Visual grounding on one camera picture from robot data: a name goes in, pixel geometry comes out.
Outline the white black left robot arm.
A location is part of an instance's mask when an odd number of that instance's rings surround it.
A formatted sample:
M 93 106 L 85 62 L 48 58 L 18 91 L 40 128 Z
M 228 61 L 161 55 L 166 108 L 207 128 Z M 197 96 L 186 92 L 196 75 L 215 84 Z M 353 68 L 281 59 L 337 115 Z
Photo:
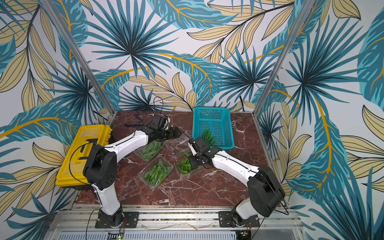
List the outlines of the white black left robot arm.
M 99 199 L 99 219 L 117 226 L 123 220 L 123 207 L 117 198 L 115 181 L 118 162 L 131 152 L 154 141 L 177 139 L 182 132 L 170 126 L 170 118 L 155 114 L 148 124 L 142 124 L 131 135 L 106 146 L 93 144 L 83 175 Z

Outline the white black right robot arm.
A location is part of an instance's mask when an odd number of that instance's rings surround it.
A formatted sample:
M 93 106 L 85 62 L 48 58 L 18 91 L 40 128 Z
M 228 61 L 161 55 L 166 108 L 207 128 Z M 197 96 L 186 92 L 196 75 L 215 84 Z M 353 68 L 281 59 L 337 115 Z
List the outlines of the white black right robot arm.
M 268 218 L 281 204 L 286 194 L 274 171 L 268 166 L 252 166 L 216 146 L 209 146 L 203 138 L 189 139 L 189 157 L 193 168 L 208 164 L 222 170 L 243 183 L 249 197 L 233 209 L 234 221 L 239 224 L 254 215 Z

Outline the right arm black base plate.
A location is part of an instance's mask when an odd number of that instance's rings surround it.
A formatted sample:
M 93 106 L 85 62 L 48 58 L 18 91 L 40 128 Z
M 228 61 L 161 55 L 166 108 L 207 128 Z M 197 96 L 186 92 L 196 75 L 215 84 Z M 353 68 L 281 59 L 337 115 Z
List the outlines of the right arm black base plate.
M 259 227 L 260 219 L 258 215 L 243 219 L 234 211 L 220 211 L 219 224 L 221 228 L 242 228 L 242 227 Z

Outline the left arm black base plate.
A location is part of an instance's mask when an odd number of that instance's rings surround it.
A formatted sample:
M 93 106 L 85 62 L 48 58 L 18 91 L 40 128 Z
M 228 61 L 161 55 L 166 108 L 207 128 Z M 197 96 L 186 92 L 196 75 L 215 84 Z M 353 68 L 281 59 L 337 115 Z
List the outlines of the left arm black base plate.
M 134 229 L 137 227 L 139 212 L 116 212 L 109 216 L 104 212 L 99 211 L 98 218 L 95 224 L 96 229 L 110 228 L 128 228 Z

